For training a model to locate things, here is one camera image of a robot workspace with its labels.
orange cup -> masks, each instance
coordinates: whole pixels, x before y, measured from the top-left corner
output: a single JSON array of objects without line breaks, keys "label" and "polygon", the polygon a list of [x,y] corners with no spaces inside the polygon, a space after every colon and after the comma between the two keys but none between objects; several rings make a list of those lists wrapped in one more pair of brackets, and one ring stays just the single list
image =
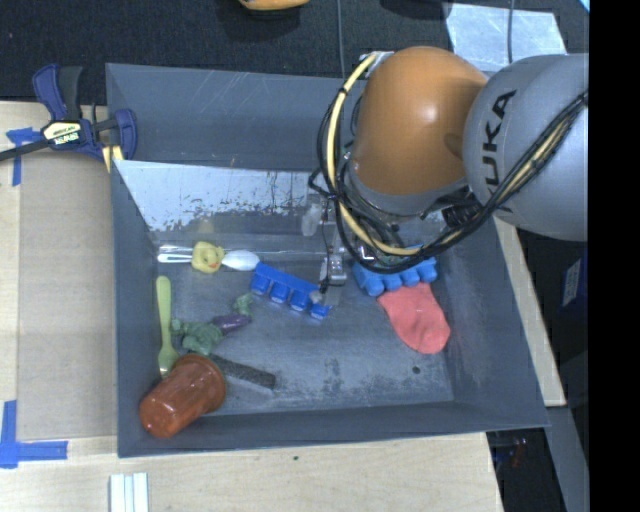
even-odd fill
[{"label": "orange cup", "polygon": [[180,357],[169,375],[144,397],[138,416],[144,429],[160,438],[171,437],[203,414],[215,411],[226,395],[224,376],[206,357]]}]

wire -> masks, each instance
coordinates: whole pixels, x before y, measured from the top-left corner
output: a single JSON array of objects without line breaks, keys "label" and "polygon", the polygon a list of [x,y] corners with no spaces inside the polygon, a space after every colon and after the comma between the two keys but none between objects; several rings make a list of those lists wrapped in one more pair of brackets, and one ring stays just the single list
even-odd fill
[{"label": "wire", "polygon": [[509,60],[509,64],[513,62],[513,11],[515,9],[515,5],[516,0],[511,0],[507,21],[507,58]]},{"label": "wire", "polygon": [[338,48],[340,51],[340,70],[342,71],[342,79],[347,77],[346,66],[344,65],[344,45],[342,43],[342,4],[340,0],[336,0],[338,9]]}]

blue clamp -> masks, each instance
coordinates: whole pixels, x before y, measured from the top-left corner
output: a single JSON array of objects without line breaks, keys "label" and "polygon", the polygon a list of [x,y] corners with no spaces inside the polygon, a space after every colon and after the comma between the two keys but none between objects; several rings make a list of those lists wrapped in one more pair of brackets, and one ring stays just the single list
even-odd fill
[{"label": "blue clamp", "polygon": [[[33,128],[18,128],[17,130],[9,130],[7,132],[7,138],[13,143],[14,146],[22,146],[25,142],[37,142],[42,139],[42,135],[39,131]],[[22,160],[19,156],[13,161],[13,178],[11,185],[13,187],[20,185],[22,181]]]},{"label": "blue clamp", "polygon": [[291,274],[276,270],[264,263],[258,263],[250,284],[251,291],[258,295],[269,293],[273,302],[289,303],[295,311],[309,310],[313,318],[323,319],[329,313],[331,306],[314,304],[309,294],[318,291],[317,285],[299,279]]},{"label": "blue clamp", "polygon": [[4,403],[0,434],[0,468],[15,469],[18,462],[65,460],[68,441],[20,443],[16,441],[16,401]]},{"label": "blue clamp", "polygon": [[371,297],[377,297],[384,291],[397,290],[401,286],[415,286],[420,281],[431,283],[438,277],[436,259],[429,258],[397,274],[377,274],[367,270],[359,263],[353,265],[353,277],[358,286]]},{"label": "blue clamp", "polygon": [[49,148],[54,151],[74,151],[103,162],[103,150],[106,146],[100,141],[99,133],[113,129],[119,132],[119,146],[123,157],[127,160],[133,157],[138,135],[135,115],[131,110],[117,110],[109,119],[97,123],[82,118],[82,110],[76,99],[81,71],[82,68],[78,66],[60,67],[49,64],[36,72],[33,88],[38,102],[49,111],[51,121],[40,130],[41,136],[37,140],[1,151],[0,161]]}]

